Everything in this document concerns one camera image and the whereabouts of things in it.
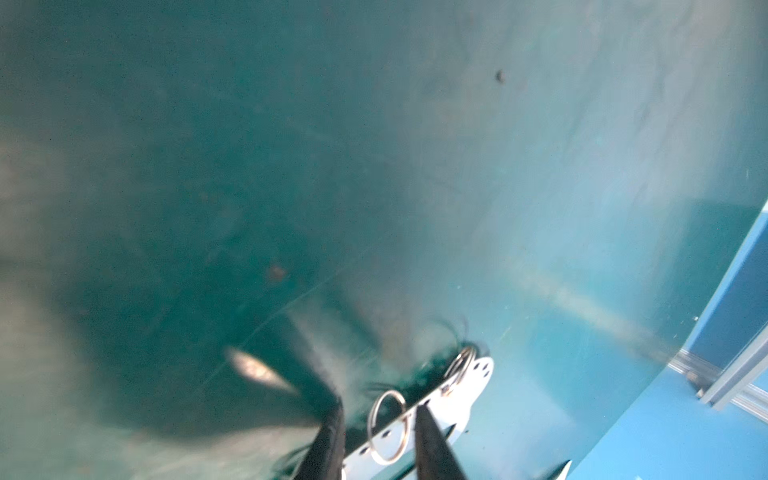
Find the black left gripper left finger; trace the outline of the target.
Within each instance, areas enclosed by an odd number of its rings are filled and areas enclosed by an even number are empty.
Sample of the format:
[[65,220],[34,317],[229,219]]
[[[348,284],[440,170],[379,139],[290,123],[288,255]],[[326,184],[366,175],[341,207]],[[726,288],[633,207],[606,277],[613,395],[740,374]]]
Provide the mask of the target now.
[[338,480],[341,478],[345,454],[345,415],[340,399],[324,417],[307,454],[292,478],[306,480]]

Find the grey key holder plate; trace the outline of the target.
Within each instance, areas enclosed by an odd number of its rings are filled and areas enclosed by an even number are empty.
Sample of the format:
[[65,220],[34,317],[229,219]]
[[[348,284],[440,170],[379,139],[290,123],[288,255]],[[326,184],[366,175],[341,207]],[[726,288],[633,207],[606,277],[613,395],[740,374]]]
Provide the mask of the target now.
[[[481,356],[473,345],[464,347],[450,363],[441,382],[428,393],[414,401],[407,401],[407,409],[416,417],[419,405],[426,405],[433,415],[438,428],[448,444],[454,444],[465,433],[469,423],[472,406],[487,387],[494,370],[494,361],[489,356]],[[377,434],[392,420],[400,415],[396,401],[387,399],[379,412]],[[389,457],[397,448],[400,433],[384,440],[377,440],[377,446],[383,456]],[[342,479],[414,479],[415,472],[415,427],[408,451],[396,463],[382,467],[377,465],[368,450],[367,436],[361,446],[347,453],[343,460]]]

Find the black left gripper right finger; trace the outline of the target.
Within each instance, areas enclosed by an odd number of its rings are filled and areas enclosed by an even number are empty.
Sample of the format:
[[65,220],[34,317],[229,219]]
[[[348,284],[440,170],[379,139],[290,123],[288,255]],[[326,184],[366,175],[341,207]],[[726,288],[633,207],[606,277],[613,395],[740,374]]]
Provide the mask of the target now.
[[418,480],[466,480],[445,436],[426,405],[415,417],[415,466]]

